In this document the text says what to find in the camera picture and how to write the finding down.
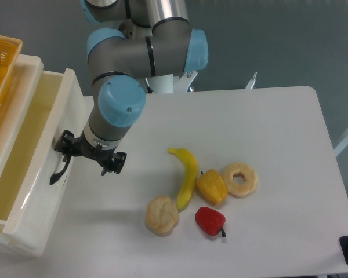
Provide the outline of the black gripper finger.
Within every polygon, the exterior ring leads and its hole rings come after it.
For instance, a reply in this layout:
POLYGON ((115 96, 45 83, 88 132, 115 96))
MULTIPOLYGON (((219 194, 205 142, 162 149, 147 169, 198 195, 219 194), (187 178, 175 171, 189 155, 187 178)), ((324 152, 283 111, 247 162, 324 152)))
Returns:
POLYGON ((100 159, 101 176, 104 176, 106 173, 119 174, 124 167, 126 157, 127 154, 125 152, 106 151, 100 159))
POLYGON ((69 130, 64 130, 61 136, 57 139, 53 149, 63 155, 63 162, 66 162, 71 156, 71 149, 74 146, 76 140, 77 139, 74 137, 74 134, 69 130))

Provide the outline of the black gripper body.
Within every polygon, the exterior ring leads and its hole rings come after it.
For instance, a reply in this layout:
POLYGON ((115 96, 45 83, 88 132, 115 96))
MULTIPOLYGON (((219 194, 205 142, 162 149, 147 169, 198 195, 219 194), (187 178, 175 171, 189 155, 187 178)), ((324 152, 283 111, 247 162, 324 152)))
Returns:
POLYGON ((93 147, 88 143, 85 136, 77 138, 76 149, 78 150, 78 156, 86 157, 90 160, 94 160, 100 165, 100 159, 106 151, 114 151, 114 149, 103 150, 102 147, 93 147))

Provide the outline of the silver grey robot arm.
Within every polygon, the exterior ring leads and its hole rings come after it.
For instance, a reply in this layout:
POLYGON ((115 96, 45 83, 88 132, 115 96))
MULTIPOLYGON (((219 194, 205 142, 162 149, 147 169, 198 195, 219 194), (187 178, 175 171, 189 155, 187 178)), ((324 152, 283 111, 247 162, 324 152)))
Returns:
POLYGON ((185 1, 81 1, 81 6, 90 21, 131 20, 151 32, 129 38, 122 29, 100 28, 90 34, 86 60, 94 106, 81 135, 66 130, 55 145, 66 166, 83 156, 104 173, 120 173, 126 154, 116 148, 146 102, 140 81, 205 68, 207 38, 191 27, 185 1))

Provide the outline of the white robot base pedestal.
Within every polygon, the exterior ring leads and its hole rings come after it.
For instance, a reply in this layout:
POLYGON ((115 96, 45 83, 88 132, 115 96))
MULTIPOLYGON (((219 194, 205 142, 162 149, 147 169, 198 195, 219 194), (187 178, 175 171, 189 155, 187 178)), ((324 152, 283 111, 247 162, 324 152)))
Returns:
POLYGON ((144 78, 144 83, 148 93, 184 93, 192 92, 191 87, 195 78, 197 77, 197 71, 185 72, 181 76, 164 75, 158 77, 144 78))

